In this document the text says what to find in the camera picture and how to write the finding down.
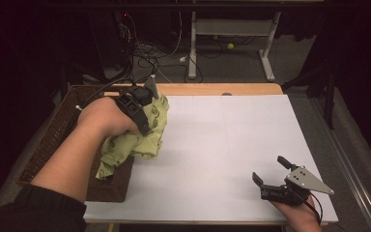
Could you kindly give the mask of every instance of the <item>white board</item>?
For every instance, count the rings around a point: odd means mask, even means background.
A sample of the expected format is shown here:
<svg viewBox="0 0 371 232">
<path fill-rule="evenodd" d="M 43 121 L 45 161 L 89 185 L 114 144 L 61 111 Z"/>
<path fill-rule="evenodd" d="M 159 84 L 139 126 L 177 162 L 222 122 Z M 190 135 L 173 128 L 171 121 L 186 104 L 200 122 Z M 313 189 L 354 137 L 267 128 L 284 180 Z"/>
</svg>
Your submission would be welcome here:
<svg viewBox="0 0 371 232">
<path fill-rule="evenodd" d="M 266 185 L 285 184 L 290 170 L 276 161 L 283 156 L 321 178 L 287 96 L 167 98 L 157 160 L 136 159 L 126 201 L 86 202 L 86 220 L 280 222 L 285 217 L 261 199 L 252 172 Z M 323 221 L 338 221 L 328 195 L 315 194 Z"/>
</svg>

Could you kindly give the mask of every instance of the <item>gray floor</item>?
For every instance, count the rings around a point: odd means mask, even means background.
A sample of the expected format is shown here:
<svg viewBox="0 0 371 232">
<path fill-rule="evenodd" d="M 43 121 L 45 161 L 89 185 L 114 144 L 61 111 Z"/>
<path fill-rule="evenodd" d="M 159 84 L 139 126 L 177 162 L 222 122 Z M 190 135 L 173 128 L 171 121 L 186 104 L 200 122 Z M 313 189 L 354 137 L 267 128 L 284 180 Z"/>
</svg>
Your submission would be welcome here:
<svg viewBox="0 0 371 232">
<path fill-rule="evenodd" d="M 218 41 L 224 41 L 222 51 Z M 267 82 L 257 54 L 258 49 L 265 46 L 265 38 L 249 41 L 241 38 L 219 38 L 218 41 L 199 38 L 197 64 L 201 73 L 193 80 L 194 82 L 200 81 L 201 77 L 206 83 Z M 230 42 L 235 43 L 234 49 L 226 48 Z M 312 43 L 313 40 L 296 42 L 293 37 L 289 36 L 283 36 L 274 41 L 269 57 L 276 83 L 282 84 L 298 76 Z M 162 50 L 166 54 L 173 51 L 161 47 L 152 52 L 159 56 L 163 55 Z M 176 53 L 158 59 L 161 66 L 170 67 L 159 68 L 157 82 L 184 82 L 187 63 L 180 62 L 180 58 L 187 56 L 185 50 L 186 46 L 182 43 Z M 147 76 L 150 70 L 151 68 L 140 68 L 135 65 L 133 76 L 136 78 Z M 106 69 L 106 73 L 111 75 L 114 71 Z M 338 214 L 339 222 L 326 226 L 324 231 L 371 231 L 371 151 L 361 136 L 357 124 L 350 116 L 339 91 L 335 92 L 334 130 L 329 130 L 322 119 L 324 100 L 307 98 L 305 90 L 305 87 L 293 87 L 286 91 L 286 94 L 290 97 L 300 127 L 324 182 L 335 189 L 335 195 L 331 197 L 331 201 Z M 36 132 L 19 157 L 0 191 L 0 205 L 12 201 L 19 191 L 20 187 L 15 181 L 38 145 L 48 123 L 49 120 Z M 86 231 L 108 230 L 109 225 L 96 224 L 89 225 Z M 118 231 L 118 226 L 115 226 L 113 231 Z"/>
</svg>

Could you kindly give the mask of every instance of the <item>desk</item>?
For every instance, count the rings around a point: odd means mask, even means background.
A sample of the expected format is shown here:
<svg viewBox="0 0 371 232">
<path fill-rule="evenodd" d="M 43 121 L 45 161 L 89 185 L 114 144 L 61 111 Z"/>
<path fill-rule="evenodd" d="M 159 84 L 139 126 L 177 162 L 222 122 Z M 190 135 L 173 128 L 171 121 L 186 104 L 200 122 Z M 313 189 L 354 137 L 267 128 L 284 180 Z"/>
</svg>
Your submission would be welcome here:
<svg viewBox="0 0 371 232">
<path fill-rule="evenodd" d="M 135 160 L 124 203 L 86 202 L 89 223 L 284 224 L 285 217 L 261 200 L 252 172 L 282 185 L 289 171 L 276 158 L 284 156 L 321 177 L 278 85 L 157 88 L 170 103 L 157 160 Z M 220 96 L 224 92 L 234 96 Z M 315 194 L 324 222 L 337 221 L 328 196 Z"/>
<path fill-rule="evenodd" d="M 268 0 L 266 2 L 323 2 L 324 0 Z M 221 2 L 218 0 L 203 2 Z M 230 2 L 264 2 L 261 0 L 235 0 Z M 273 37 L 278 26 L 281 12 L 276 12 L 273 19 L 269 20 L 237 20 L 237 19 L 197 19 L 196 12 L 191 16 L 191 48 L 188 62 L 188 78 L 194 79 L 197 76 L 197 53 L 195 48 L 196 35 L 219 35 L 219 36 L 262 36 L 268 37 L 264 49 L 258 51 L 267 81 L 275 81 L 275 76 L 268 58 Z"/>
</svg>

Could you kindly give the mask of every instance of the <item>dark sleeve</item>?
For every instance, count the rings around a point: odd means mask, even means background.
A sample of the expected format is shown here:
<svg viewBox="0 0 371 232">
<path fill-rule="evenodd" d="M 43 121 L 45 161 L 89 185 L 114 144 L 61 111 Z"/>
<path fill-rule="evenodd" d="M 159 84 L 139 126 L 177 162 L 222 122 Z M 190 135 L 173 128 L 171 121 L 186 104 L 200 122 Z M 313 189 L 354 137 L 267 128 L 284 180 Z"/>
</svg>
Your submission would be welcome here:
<svg viewBox="0 0 371 232">
<path fill-rule="evenodd" d="M 84 231 L 86 206 L 46 188 L 26 186 L 0 207 L 0 231 Z"/>
</svg>

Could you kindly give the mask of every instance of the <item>table leg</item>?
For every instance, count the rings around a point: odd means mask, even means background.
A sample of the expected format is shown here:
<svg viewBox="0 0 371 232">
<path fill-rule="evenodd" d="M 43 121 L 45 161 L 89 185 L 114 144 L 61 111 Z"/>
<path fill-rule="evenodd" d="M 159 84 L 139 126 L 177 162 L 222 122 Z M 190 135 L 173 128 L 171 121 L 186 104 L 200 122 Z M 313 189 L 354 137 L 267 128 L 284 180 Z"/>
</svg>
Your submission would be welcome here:
<svg viewBox="0 0 371 232">
<path fill-rule="evenodd" d="M 188 78 L 195 79 L 197 77 L 196 71 L 196 64 L 197 64 L 197 54 L 195 52 L 195 20 L 196 20 L 196 12 L 192 13 L 191 17 L 191 51 L 189 52 L 189 59 L 188 59 Z"/>
<path fill-rule="evenodd" d="M 272 68 L 271 68 L 270 60 L 268 58 L 268 54 L 270 53 L 273 36 L 275 35 L 275 31 L 276 31 L 276 28 L 278 26 L 280 16 L 281 16 L 281 12 L 277 12 L 273 16 L 272 25 L 271 25 L 270 31 L 268 33 L 267 46 L 264 50 L 263 49 L 259 50 L 259 54 L 260 54 L 260 57 L 261 57 L 261 62 L 262 62 L 263 67 L 264 67 L 265 75 L 267 76 L 267 80 L 269 82 L 274 82 L 275 81 L 275 76 L 273 75 L 273 71 L 272 71 Z"/>
</svg>

